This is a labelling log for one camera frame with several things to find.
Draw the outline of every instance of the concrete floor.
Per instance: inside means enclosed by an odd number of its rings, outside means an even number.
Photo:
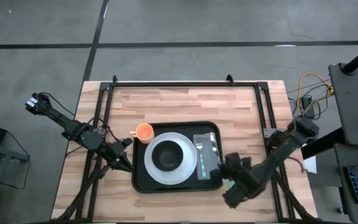
[[[0,44],[90,44],[102,2],[0,1]],[[358,0],[110,0],[99,42],[311,40],[358,40]],[[26,188],[3,188],[0,223],[49,219],[67,141],[60,127],[27,112],[24,103],[31,93],[47,91],[74,111],[89,54],[0,49],[0,127],[14,133],[32,159]],[[222,80],[231,74],[237,80],[284,80],[289,91],[305,72],[328,78],[329,64],[357,54],[358,45],[98,49],[90,80]],[[318,81],[308,77],[304,85]],[[334,98],[316,124],[321,136],[340,127]],[[310,175],[314,201],[323,220],[348,222],[335,212],[341,204],[337,188],[324,186],[335,185],[327,175],[333,157],[332,151],[318,156],[319,174]],[[11,165],[7,182],[21,185],[25,166]]]

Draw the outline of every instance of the white paper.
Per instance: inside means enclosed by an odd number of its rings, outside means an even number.
[[[317,163],[316,163],[316,156],[310,157],[303,161],[305,164],[305,169],[312,174],[317,174]]]

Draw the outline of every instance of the butcher block tabletop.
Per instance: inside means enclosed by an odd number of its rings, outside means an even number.
[[[284,82],[266,81],[270,89],[277,128],[286,128],[291,121]],[[76,119],[89,121],[95,112],[100,82],[84,82]],[[103,97],[101,118],[107,99]],[[269,116],[261,91],[265,117]],[[130,137],[140,123],[169,123],[181,121],[212,121],[220,130],[223,154],[238,152],[241,157],[252,157],[252,163],[266,158],[255,90],[253,87],[115,87],[108,125],[118,138]],[[107,141],[114,139],[108,136]],[[69,143],[67,151],[78,147]],[[127,148],[132,161],[132,145]],[[292,155],[303,161],[300,149]],[[71,153],[64,162],[62,176],[53,207],[52,218],[61,215],[80,190],[86,149]],[[290,188],[306,210],[316,217],[313,196],[306,172],[300,165],[285,161]],[[131,173],[108,171],[99,181],[94,222],[274,222],[277,221],[272,186],[258,197],[229,208],[222,194],[229,188],[224,184],[218,190],[141,194],[132,186]],[[88,211],[90,190],[85,198],[83,216]],[[288,217],[285,198],[280,189],[284,216]]]

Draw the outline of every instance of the black bowl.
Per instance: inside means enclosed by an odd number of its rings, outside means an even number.
[[[152,160],[159,170],[173,171],[180,166],[183,151],[176,142],[162,141],[154,147]]]

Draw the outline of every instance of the orange cup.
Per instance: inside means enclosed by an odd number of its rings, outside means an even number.
[[[134,138],[138,138],[143,144],[150,143],[154,138],[153,127],[147,123],[138,125],[135,131],[130,131],[129,134]]]

